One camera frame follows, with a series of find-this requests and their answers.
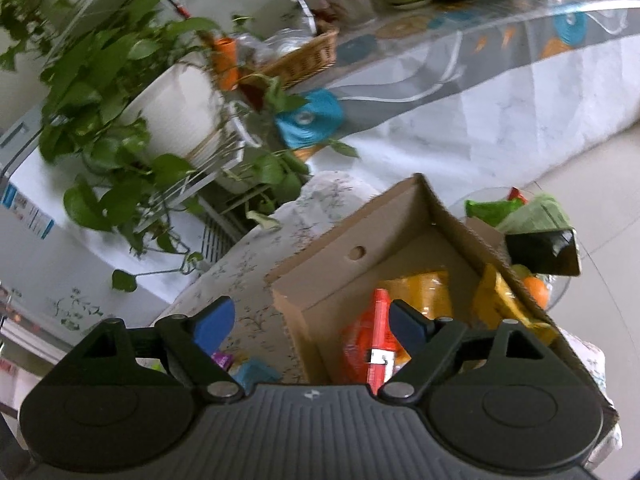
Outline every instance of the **floral tablecloth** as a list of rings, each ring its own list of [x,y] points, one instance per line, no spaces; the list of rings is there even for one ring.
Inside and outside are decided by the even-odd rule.
[[[259,358],[282,374],[286,383],[303,380],[300,361],[287,337],[284,318],[271,299],[264,277],[281,261],[300,252],[314,238],[327,232],[378,192],[369,184],[340,171],[316,174],[295,202],[276,211],[282,228],[252,230],[222,260],[187,288],[165,311],[192,316],[219,296],[230,296],[236,304],[236,324],[221,350],[242,352]],[[569,333],[563,332],[587,370],[606,392],[604,354]],[[622,446],[620,428],[605,439],[590,457],[596,467]]]

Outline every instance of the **cardboard box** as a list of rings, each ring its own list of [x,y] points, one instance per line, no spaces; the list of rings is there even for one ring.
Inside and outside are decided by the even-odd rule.
[[[326,384],[340,377],[340,331],[368,307],[379,281],[445,268],[454,316],[469,321],[487,263],[536,318],[553,323],[495,251],[453,217],[417,174],[284,261],[267,281],[307,380]],[[618,413],[562,337],[551,348],[599,398],[604,438]]]

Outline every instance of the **hole in cardboard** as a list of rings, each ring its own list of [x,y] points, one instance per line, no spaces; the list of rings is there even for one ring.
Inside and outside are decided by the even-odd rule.
[[[357,260],[362,259],[365,254],[367,254],[367,250],[363,246],[359,245],[349,251],[349,259],[356,262]]]

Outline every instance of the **table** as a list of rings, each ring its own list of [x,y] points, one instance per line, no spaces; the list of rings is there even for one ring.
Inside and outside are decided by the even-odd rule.
[[[327,88],[345,120],[314,172],[382,191],[424,173],[447,205],[521,186],[640,118],[640,0],[476,0],[348,32]]]

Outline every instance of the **red packet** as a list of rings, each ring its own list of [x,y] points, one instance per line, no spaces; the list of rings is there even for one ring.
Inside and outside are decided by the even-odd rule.
[[[391,298],[377,288],[367,311],[343,332],[344,379],[376,394],[394,371],[396,338],[389,329]]]
[[[516,198],[525,205],[527,204],[527,202],[529,202],[529,200],[524,198],[524,195],[517,187],[512,187],[507,200],[515,200]]]

